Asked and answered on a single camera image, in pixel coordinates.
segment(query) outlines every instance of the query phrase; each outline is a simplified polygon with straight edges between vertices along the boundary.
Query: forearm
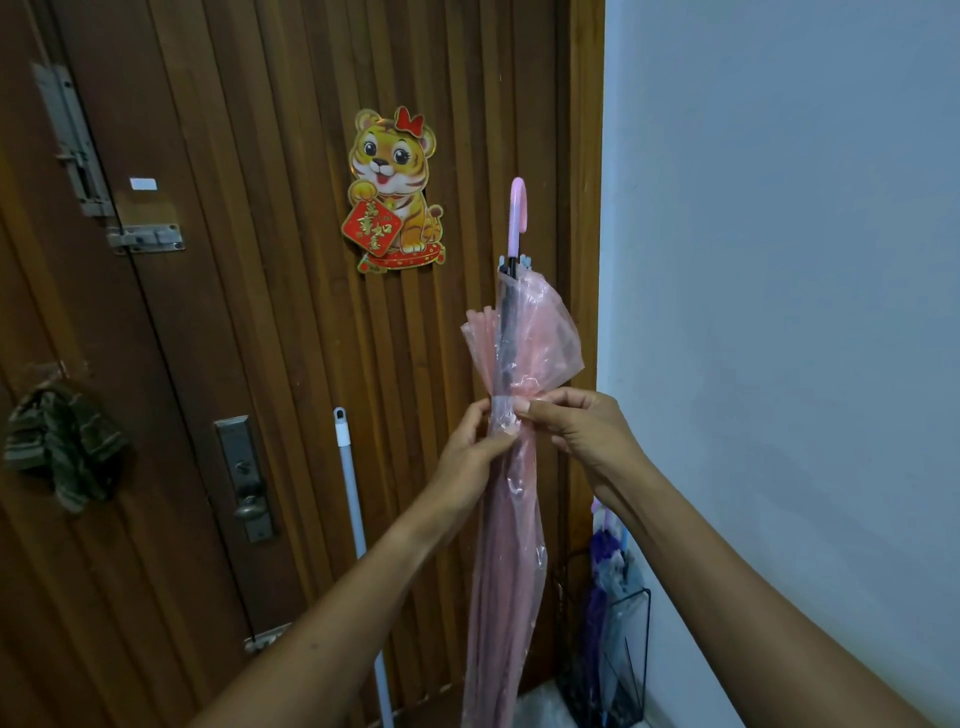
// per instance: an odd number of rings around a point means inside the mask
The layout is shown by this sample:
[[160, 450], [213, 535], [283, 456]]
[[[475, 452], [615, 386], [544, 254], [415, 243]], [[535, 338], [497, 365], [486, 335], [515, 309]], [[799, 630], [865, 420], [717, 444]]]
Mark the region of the forearm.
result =
[[647, 460], [617, 508], [748, 726], [928, 726], [756, 573]]
[[423, 505], [404, 513], [193, 728], [341, 725], [411, 583], [443, 537]]

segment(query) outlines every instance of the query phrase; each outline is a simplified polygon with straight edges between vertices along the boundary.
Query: white wall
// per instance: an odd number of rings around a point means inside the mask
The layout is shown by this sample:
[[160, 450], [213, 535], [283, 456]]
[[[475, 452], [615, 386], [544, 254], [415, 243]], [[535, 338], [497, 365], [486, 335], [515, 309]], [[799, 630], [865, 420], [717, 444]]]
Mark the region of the white wall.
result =
[[[599, 387], [788, 598], [960, 725], [960, 3], [607, 0]], [[656, 586], [651, 694], [740, 725]]]

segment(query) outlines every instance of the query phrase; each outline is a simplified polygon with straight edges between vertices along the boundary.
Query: cartoon tiger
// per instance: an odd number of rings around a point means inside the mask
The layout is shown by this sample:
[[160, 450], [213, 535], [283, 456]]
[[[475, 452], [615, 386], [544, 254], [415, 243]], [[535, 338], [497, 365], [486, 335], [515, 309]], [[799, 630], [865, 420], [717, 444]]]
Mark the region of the cartoon tiger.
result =
[[350, 204], [376, 198], [403, 221], [391, 249], [419, 253], [444, 234], [444, 209], [427, 206], [423, 197], [430, 176], [427, 160], [437, 149], [437, 137], [422, 116], [411, 119], [406, 107], [397, 109], [394, 119], [362, 109], [355, 123], [350, 168], [357, 179], [348, 190]]

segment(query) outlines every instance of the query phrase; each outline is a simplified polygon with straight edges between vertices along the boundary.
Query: white pole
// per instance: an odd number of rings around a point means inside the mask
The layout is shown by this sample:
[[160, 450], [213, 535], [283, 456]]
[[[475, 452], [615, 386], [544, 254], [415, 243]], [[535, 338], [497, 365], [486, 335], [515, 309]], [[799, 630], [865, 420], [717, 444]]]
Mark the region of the white pole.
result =
[[[367, 539], [363, 532], [360, 497], [357, 495], [357, 476], [353, 471], [347, 410], [343, 407], [334, 409], [333, 422], [337, 426], [337, 445], [340, 447], [340, 463], [344, 468], [344, 482], [347, 483], [347, 504], [350, 509], [350, 526], [353, 528], [353, 545], [356, 547], [357, 560], [359, 560], [367, 553]], [[376, 694], [380, 699], [380, 719], [383, 721], [383, 728], [394, 728], [394, 709], [390, 705], [390, 689], [387, 687], [387, 669], [383, 665], [382, 651], [377, 654], [373, 662], [373, 676], [376, 679]]]

